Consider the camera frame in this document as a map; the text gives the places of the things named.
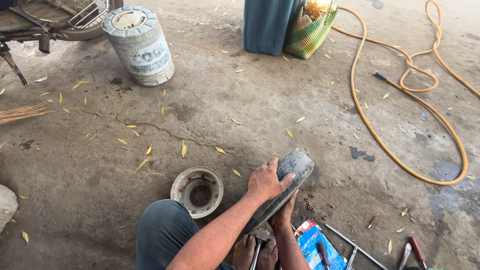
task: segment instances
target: dark pants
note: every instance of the dark pants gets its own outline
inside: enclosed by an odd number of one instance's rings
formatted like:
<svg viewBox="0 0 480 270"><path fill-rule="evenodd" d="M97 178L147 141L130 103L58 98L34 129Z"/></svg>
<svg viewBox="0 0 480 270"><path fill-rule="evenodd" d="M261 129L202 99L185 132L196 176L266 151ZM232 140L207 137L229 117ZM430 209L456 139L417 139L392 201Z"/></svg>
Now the dark pants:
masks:
<svg viewBox="0 0 480 270"><path fill-rule="evenodd" d="M138 269L164 270L197 232L197 224L179 202L166 199L152 203L138 222ZM222 262L216 270L236 269Z"/></svg>

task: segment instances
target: colorful basket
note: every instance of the colorful basket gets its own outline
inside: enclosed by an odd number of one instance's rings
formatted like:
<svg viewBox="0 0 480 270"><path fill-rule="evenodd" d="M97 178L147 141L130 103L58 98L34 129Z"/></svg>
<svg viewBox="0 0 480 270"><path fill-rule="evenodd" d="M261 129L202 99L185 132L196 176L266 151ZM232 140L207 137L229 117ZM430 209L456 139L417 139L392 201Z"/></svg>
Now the colorful basket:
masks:
<svg viewBox="0 0 480 270"><path fill-rule="evenodd" d="M338 5L336 1L333 0L330 3L330 8L332 6L335 7L333 12L327 12L322 18L312 20L304 12L305 2L306 0L299 0L296 15L297 19L292 25L288 41L283 49L285 52L303 59L309 58L315 50L320 47L327 37L328 31L338 12Z"/></svg>

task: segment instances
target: broom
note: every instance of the broom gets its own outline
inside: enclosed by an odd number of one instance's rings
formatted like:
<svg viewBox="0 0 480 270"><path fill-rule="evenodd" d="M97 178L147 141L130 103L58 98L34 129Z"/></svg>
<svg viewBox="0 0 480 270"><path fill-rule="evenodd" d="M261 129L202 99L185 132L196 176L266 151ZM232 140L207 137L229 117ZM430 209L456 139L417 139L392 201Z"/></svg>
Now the broom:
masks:
<svg viewBox="0 0 480 270"><path fill-rule="evenodd" d="M53 112L53 110L47 109L47 107L45 106L47 103L48 101L45 101L42 103L37 103L12 110L0 111L0 125L13 123L27 118L32 118Z"/></svg>

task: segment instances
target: bare foot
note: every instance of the bare foot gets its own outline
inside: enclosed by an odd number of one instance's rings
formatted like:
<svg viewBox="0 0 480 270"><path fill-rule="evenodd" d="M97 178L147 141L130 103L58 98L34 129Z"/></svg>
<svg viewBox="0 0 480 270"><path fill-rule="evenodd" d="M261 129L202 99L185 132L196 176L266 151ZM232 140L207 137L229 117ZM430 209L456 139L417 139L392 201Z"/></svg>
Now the bare foot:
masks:
<svg viewBox="0 0 480 270"><path fill-rule="evenodd" d="M258 254L257 270L272 270L278 260L275 240L270 240Z"/></svg>
<svg viewBox="0 0 480 270"><path fill-rule="evenodd" d="M235 244L233 252L233 266L237 270L248 270L253 260L255 252L255 237L244 235L243 238Z"/></svg>

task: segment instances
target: yellow hose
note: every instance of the yellow hose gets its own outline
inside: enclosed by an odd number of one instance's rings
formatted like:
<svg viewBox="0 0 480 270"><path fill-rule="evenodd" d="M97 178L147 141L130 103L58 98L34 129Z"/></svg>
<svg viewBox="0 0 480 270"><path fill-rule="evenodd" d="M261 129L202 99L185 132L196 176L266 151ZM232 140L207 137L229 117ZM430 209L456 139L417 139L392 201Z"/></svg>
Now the yellow hose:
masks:
<svg viewBox="0 0 480 270"><path fill-rule="evenodd" d="M427 10L427 7L428 7L428 3L429 2L432 2L436 7L437 7L437 11L438 11L438 23L430 16L430 14L428 13L428 10ZM462 143L460 142L460 139L458 138L457 134L455 133L455 131L453 130L452 126L447 122L447 120L439 113L437 112L437 110L435 110L432 106L430 106L427 102L423 101L422 99L420 99L419 97L413 95L411 92L414 92L414 93L418 93L418 92L427 92L427 91L430 91L430 90L433 90L435 89L437 86L438 86L438 79L435 78L435 76L433 76L433 74L430 74L416 66L413 65L413 60L412 60L412 57L415 57L417 55L421 55L421 54L426 54L426 53L429 53L431 51L433 51L435 53L435 55L437 56L437 59L438 61L442 64L442 66L448 70L448 72L454 76L458 81L460 81L463 85L465 85L468 89L470 89L474 94L476 94L477 96L480 97L480 93L475 90L473 87L471 87L469 84L467 84L462 78L460 78L457 74L455 74L445 63L444 61L442 60L442 58L440 58L440 55L438 54L438 51L437 51L437 47L440 45L440 39L442 37L442 30L440 28L441 26L441 23L442 23L442 17L441 17L441 14L440 14L440 7L438 6L437 2L435 0L428 0L426 3L425 3L425 12L427 13L427 16L428 18L430 19L430 21L435 25L435 27L437 27L437 33L436 33L436 37L437 37L437 40L434 42L433 44L433 48L430 49L430 50L427 50L427 51L422 51L422 52L417 52L413 55L408 55L405 51L403 51L402 49L400 48L397 48L395 46L392 46L390 44L387 44L387 43L384 43L384 42L381 42L381 41L377 41L377 40L374 40L374 39L370 39L370 38L367 38L367 26L365 25L365 22L363 21L363 19L360 17L360 15L358 15L356 12L354 12L353 10L351 9L348 9L348 8L345 8L345 7L339 7L340 9L343 9L343 10L346 10L352 14L354 14L362 23L362 26L363 26L363 36L358 36L358 35L355 35L355 34L351 34L349 32L346 32L346 31L343 31L341 29L338 29L337 27L335 26L332 26L333 29L335 29L336 31L340 32L340 33L343 33L345 35L348 35L350 37L356 37L356 38L359 38L361 39L361 43L360 43L360 47L357 51L357 55L355 56L355 60L353 61L353 64L352 64L352 69L351 69L351 72L350 72L350 85L351 85L351 88L352 88L352 95L353 95L353 100L355 101L355 104L357 105L357 109L359 110L359 113L360 113L360 116L362 117L363 121L365 122L365 124L367 125L368 129L370 130L370 132L372 133L372 135L375 137L375 139L377 140L377 142L380 144L380 146L385 150L385 152L387 152L387 154L393 158L393 160L395 160L396 163L398 163L403 169L405 169L406 171L408 171L410 174L412 174L413 176L423 180L423 181L426 181L426 182L429 182L429 183L432 183L432 184L439 184L439 185L451 185L451 184L456 184L458 182L460 182L464 177L465 175L467 175L467 170L468 170L468 160L467 160L467 155L465 153L465 150L463 148L463 145ZM462 161L463 161L463 168L462 168L462 172L460 173L460 175L455 179L455 180L452 180L452 181L435 181L435 180L432 180L432 179L429 179L429 178L426 178L424 176L421 176L419 175L418 173L414 172L413 170L411 170L409 167L407 167L405 164L403 164L388 148L387 146L382 142L382 140L380 139L380 137L377 135L377 133L373 130L372 126L370 125L370 123L368 122L367 120L367 117L365 116L365 114L363 113L363 110L360 106L360 103L358 102L358 99L357 99L357 94L355 93L355 85L354 85L354 73L355 73L355 66L357 65L357 60L360 56L360 52L361 52L361 49L363 47L363 44L365 44L365 40L367 41L370 41L370 42L373 42L373 43L376 43L376 44L380 44L380 45L384 45L384 46L387 46L387 47L390 47L392 49L396 49L398 51L400 51L401 53L403 53L406 57L407 57L407 65L409 66L408 70L403 74L402 78L400 79L400 85L397 85L396 83L390 81L387 79L387 82L391 85L393 85L394 87L396 87L397 89L401 90L403 93L405 93L406 95L410 96L411 98L415 99L416 101L420 102L421 104L423 104L425 107L427 107L429 110L431 110L438 118L440 118L440 120L442 120L442 122L445 124L445 126L448 128L448 130L450 131L450 133L452 134L453 138L455 139L456 141L456 144L458 145L458 149L460 150L460 153L462 155ZM403 80L405 79L405 77L407 76L407 74L411 71L411 69L414 69L418 72L421 72L427 76L429 76L430 78L432 78L435 82L435 84L428 88L428 89L423 89L423 90L415 90L415 89L410 89L410 88L407 88L406 86L404 86L403 84Z"/></svg>

